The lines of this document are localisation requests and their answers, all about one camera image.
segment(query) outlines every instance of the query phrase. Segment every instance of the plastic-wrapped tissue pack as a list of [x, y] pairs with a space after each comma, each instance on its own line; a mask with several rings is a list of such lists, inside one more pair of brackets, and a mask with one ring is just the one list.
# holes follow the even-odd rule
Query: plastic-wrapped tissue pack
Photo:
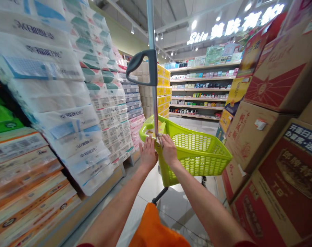
[[2, 32], [0, 78], [85, 80], [72, 50]]

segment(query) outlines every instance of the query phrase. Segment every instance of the metal pole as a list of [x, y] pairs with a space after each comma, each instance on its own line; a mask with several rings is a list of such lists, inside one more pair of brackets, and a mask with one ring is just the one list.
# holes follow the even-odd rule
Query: metal pole
[[[156, 49], [155, 46], [155, 27], [154, 27], [154, 1], [147, 0], [147, 16], [148, 16], [148, 35], [149, 35], [149, 49]], [[155, 137], [158, 137], [158, 112], [157, 112], [157, 86], [153, 86], [153, 106], [154, 106], [154, 127]]]

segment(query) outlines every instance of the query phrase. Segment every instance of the ceiling light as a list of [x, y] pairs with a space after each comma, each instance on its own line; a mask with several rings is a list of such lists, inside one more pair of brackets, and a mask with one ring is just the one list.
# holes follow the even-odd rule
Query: ceiling light
[[250, 2], [248, 5], [246, 5], [245, 11], [248, 11], [251, 7], [252, 7], [252, 4], [251, 4], [251, 2]]
[[192, 30], [195, 29], [196, 25], [197, 25], [197, 20], [194, 20], [193, 23], [191, 24], [191, 29]]

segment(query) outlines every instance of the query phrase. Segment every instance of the toilet paper package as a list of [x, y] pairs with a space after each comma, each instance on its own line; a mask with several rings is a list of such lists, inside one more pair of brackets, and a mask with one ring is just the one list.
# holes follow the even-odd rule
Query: toilet paper package
[[79, 185], [85, 195], [91, 196], [101, 185], [103, 185], [108, 178], [113, 174], [115, 167], [109, 163], [107, 166], [102, 168], [101, 170], [98, 169], [99, 167], [96, 166], [95, 169], [91, 169], [89, 174], [91, 176], [84, 176], [84, 179], [76, 178], [79, 180]]
[[35, 113], [33, 115], [35, 118], [34, 123], [42, 126], [44, 132], [55, 139], [80, 132], [99, 123], [93, 105]]
[[116, 159], [118, 159], [119, 157], [121, 157], [125, 152], [127, 152], [128, 150], [130, 150], [130, 148], [133, 147], [133, 142], [130, 141], [129, 143], [125, 144], [124, 146], [122, 146], [119, 150], [117, 150], [115, 153], [112, 153], [111, 155], [109, 155], [109, 159], [110, 161], [113, 163]]
[[129, 119], [129, 116], [127, 113], [123, 113], [111, 118], [107, 118], [104, 120], [101, 120], [99, 123], [99, 126], [102, 130], [107, 129], [109, 127], [112, 127], [114, 125], [120, 124], [121, 122], [124, 122]]
[[114, 126], [107, 130], [102, 131], [103, 133], [102, 136], [103, 136], [104, 144], [106, 145], [106, 147], [110, 147], [111, 145], [114, 145], [117, 142], [117, 140], [121, 140], [131, 135], [129, 125], [127, 124], [128, 122], [125, 121], [124, 123], [121, 123], [117, 126]]
[[[126, 75], [124, 73], [119, 73], [119, 76], [123, 79], [122, 84], [132, 84], [132, 82], [130, 82], [127, 78]], [[136, 75], [130, 75], [130, 78], [133, 80], [138, 81], [138, 77]]]
[[100, 141], [88, 148], [80, 150], [67, 159], [61, 160], [69, 171], [79, 173], [88, 169], [90, 166], [97, 164], [108, 155], [110, 155], [109, 150], [106, 148], [104, 143]]
[[117, 150], [119, 150], [120, 147], [124, 146], [125, 144], [128, 144], [130, 141], [132, 141], [131, 136], [127, 136], [127, 137], [123, 138], [122, 140], [119, 140], [118, 142], [116, 142], [112, 146], [110, 146], [108, 148], [108, 150], [109, 150], [110, 153], [114, 153]]
[[126, 102], [131, 102], [131, 101], [138, 101], [141, 98], [140, 98], [139, 93], [132, 93], [132, 94], [126, 94], [125, 99], [126, 99]]
[[133, 109], [136, 109], [136, 108], [139, 108], [142, 106], [142, 103], [141, 101], [131, 101], [131, 102], [128, 102], [127, 104], [127, 107], [128, 107], [128, 110], [133, 110]]
[[89, 89], [91, 102], [95, 109], [125, 103], [125, 93], [119, 83], [88, 83], [86, 86]]
[[0, 9], [0, 32], [71, 49], [69, 33], [53, 28], [28, 15]]
[[70, 33], [76, 37], [91, 39], [99, 44], [112, 46], [110, 33], [101, 28], [88, 23], [83, 18], [76, 16], [69, 11], [65, 11], [66, 20], [70, 23]]
[[69, 31], [69, 25], [65, 19], [62, 2], [59, 0], [16, 0], [0, 1], [0, 9], [28, 15], [42, 21], [49, 26]]
[[82, 68], [86, 83], [122, 83], [118, 73], [106, 70]]
[[0, 79], [84, 81], [72, 50], [0, 32]]
[[75, 153], [80, 152], [102, 141], [102, 132], [99, 125], [94, 125], [80, 132], [66, 135], [60, 139], [44, 134], [51, 147], [56, 150], [61, 159], [69, 158]]
[[105, 18], [78, 0], [63, 0], [65, 10], [109, 32]]
[[91, 104], [83, 81], [11, 79], [8, 84], [19, 104], [32, 113], [43, 113]]
[[122, 113], [126, 113], [128, 108], [126, 104], [121, 104], [117, 106], [110, 106], [102, 109], [98, 109], [95, 112], [97, 113], [100, 120], [104, 120], [106, 118], [110, 118], [113, 116], [117, 116]]
[[142, 115], [142, 114], [143, 114], [143, 108], [142, 107], [128, 111], [129, 119], [134, 118], [134, 117], [139, 116], [139, 115]]

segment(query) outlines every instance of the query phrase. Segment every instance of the yellow box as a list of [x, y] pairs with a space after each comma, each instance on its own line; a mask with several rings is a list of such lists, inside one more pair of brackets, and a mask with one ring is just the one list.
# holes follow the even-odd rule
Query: yellow box
[[233, 120], [233, 118], [234, 117], [226, 109], [222, 111], [220, 118], [220, 126], [222, 127], [224, 133], [227, 133], [227, 130], [229, 129], [230, 123]]
[[238, 106], [243, 100], [243, 97], [248, 90], [252, 77], [236, 78], [232, 81], [228, 98], [225, 103], [225, 109], [235, 116]]

